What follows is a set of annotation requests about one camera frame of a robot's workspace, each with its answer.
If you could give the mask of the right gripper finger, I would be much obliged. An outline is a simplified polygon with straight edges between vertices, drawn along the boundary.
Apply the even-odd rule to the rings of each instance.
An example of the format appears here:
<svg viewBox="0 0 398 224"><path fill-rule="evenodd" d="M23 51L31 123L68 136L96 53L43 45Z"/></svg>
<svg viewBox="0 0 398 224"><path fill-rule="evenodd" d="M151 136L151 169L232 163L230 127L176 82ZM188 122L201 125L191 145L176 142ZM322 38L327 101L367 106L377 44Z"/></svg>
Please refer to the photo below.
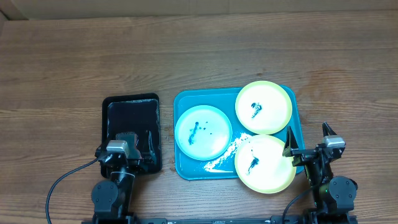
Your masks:
<svg viewBox="0 0 398 224"><path fill-rule="evenodd" d="M336 133L327 122L322 123L323 136L334 136Z"/></svg>
<svg viewBox="0 0 398 224"><path fill-rule="evenodd" d="M298 153L298 151L299 151L299 147L298 147L296 138L294 136L292 128L290 126L288 126L287 137L286 137L282 155L284 157L293 157Z"/></svg>

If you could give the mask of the pink green sponge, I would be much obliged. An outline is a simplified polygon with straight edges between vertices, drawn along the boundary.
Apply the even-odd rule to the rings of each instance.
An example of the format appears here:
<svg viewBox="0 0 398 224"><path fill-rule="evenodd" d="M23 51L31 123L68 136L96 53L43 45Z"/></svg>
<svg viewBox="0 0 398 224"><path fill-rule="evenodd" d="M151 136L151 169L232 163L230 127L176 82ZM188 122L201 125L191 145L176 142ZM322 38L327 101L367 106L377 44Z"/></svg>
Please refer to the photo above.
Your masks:
<svg viewBox="0 0 398 224"><path fill-rule="evenodd" d="M135 143L137 140L137 134L134 132L117 133L116 140Z"/></svg>

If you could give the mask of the light blue plate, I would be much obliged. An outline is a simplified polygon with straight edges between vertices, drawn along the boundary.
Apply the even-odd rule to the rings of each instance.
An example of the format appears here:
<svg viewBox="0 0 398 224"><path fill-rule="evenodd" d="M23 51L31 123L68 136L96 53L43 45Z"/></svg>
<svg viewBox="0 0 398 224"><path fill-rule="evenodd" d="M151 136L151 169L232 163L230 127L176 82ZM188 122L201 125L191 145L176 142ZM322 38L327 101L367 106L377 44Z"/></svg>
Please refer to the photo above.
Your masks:
<svg viewBox="0 0 398 224"><path fill-rule="evenodd" d="M232 125L220 109L198 105L186 110L175 125L177 146L188 157L212 160L227 150L232 139Z"/></svg>

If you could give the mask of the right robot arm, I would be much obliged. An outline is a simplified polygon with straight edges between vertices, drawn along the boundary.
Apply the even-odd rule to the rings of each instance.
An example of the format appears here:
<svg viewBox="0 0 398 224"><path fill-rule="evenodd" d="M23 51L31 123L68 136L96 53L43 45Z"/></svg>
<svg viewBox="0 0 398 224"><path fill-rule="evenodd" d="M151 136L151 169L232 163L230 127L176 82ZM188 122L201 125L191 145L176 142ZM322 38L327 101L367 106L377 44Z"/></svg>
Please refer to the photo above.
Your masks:
<svg viewBox="0 0 398 224"><path fill-rule="evenodd" d="M354 210L357 183L344 176L334 176L330 163L341 158L346 147L345 140L322 124L323 139L313 149L299 149L292 128L287 128L287 139L282 155L293 159L294 167L303 166L310 188L294 198L282 214L282 223L290 206L312 193L314 208L306 209L298 219L299 223L356 223L356 217L349 215Z"/></svg>

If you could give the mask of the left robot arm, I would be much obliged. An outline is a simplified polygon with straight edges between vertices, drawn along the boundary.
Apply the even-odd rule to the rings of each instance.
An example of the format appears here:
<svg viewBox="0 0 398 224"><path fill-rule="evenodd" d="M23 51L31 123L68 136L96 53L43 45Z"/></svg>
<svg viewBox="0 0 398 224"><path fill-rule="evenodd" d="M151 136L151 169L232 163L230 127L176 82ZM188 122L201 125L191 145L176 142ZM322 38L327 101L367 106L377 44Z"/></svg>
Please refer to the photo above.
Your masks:
<svg viewBox="0 0 398 224"><path fill-rule="evenodd" d="M137 176L162 168L159 144L148 130L109 134L95 152L105 178L91 191L93 223L130 223L133 184Z"/></svg>

